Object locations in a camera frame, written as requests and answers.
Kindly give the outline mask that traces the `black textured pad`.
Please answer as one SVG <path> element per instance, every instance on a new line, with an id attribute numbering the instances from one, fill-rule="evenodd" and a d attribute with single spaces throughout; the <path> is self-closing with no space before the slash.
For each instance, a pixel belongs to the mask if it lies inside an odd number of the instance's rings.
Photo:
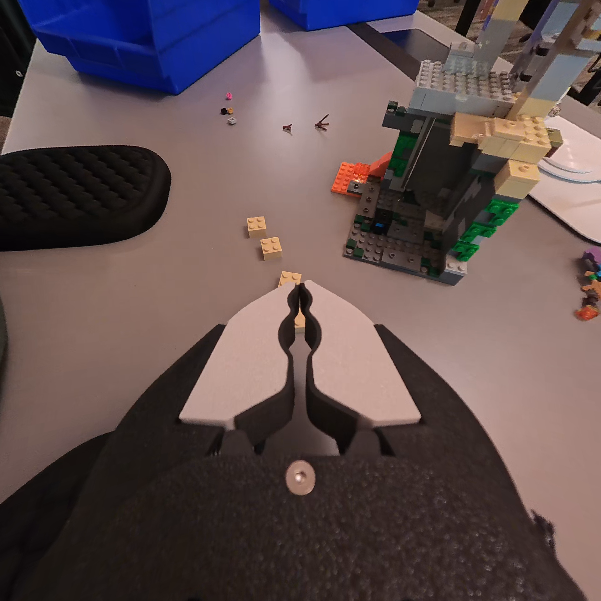
<path id="1" fill-rule="evenodd" d="M 37 148 L 1 156 L 1 251 L 111 244 L 147 231 L 171 172 L 139 146 Z"/>

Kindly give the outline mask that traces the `blue storage bin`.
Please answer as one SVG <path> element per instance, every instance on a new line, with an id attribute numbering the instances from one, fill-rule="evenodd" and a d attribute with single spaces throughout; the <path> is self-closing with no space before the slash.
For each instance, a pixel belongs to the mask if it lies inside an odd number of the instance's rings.
<path id="1" fill-rule="evenodd" d="M 71 66 L 179 94 L 260 31 L 259 1 L 20 1 L 44 48 Z"/>
<path id="2" fill-rule="evenodd" d="M 270 1 L 305 31 L 412 15 L 418 1 Z"/>

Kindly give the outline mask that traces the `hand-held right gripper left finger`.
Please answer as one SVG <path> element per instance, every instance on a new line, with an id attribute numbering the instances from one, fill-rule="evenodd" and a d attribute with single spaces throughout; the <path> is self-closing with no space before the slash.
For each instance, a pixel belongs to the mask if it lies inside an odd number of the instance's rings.
<path id="1" fill-rule="evenodd" d="M 253 301 L 226 324 L 180 412 L 186 424 L 243 430 L 252 444 L 286 425 L 294 408 L 297 285 Z"/>

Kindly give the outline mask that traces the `pile of colourful toy figures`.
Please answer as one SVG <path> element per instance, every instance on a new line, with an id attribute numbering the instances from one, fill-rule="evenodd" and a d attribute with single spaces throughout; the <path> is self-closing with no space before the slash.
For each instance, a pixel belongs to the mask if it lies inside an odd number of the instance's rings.
<path id="1" fill-rule="evenodd" d="M 578 266 L 581 269 L 579 283 L 583 297 L 581 307 L 575 311 L 575 317 L 581 321 L 590 321 L 600 315 L 600 247 L 584 251 Z"/>

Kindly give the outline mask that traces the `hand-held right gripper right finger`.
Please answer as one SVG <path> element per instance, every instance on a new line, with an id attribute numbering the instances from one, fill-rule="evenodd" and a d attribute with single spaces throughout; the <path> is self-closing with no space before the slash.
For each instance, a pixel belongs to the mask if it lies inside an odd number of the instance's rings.
<path id="1" fill-rule="evenodd" d="M 312 424 L 336 442 L 351 442 L 360 429 L 417 424 L 421 414 L 374 323 L 313 281 L 299 294 Z"/>

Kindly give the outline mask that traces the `toy brick tower build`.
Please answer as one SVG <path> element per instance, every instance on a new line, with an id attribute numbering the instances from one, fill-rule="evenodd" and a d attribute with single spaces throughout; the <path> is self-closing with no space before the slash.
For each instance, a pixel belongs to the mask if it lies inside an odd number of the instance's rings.
<path id="1" fill-rule="evenodd" d="M 526 1 L 486 1 L 475 42 L 425 59 L 409 106 L 389 101 L 394 149 L 342 163 L 332 191 L 360 197 L 344 248 L 355 261 L 455 285 L 485 239 L 540 182 L 600 182 L 600 169 L 551 124 L 593 55 L 600 1 L 551 1 L 510 72 L 494 71 Z"/>

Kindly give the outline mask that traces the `white book stand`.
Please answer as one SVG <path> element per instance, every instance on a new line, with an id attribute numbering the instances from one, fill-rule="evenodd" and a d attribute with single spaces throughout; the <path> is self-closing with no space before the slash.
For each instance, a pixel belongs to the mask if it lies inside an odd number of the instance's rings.
<path id="1" fill-rule="evenodd" d="M 576 233 L 600 243 L 600 139 L 561 116 L 547 118 L 563 144 L 538 163 L 540 182 L 530 192 Z"/>

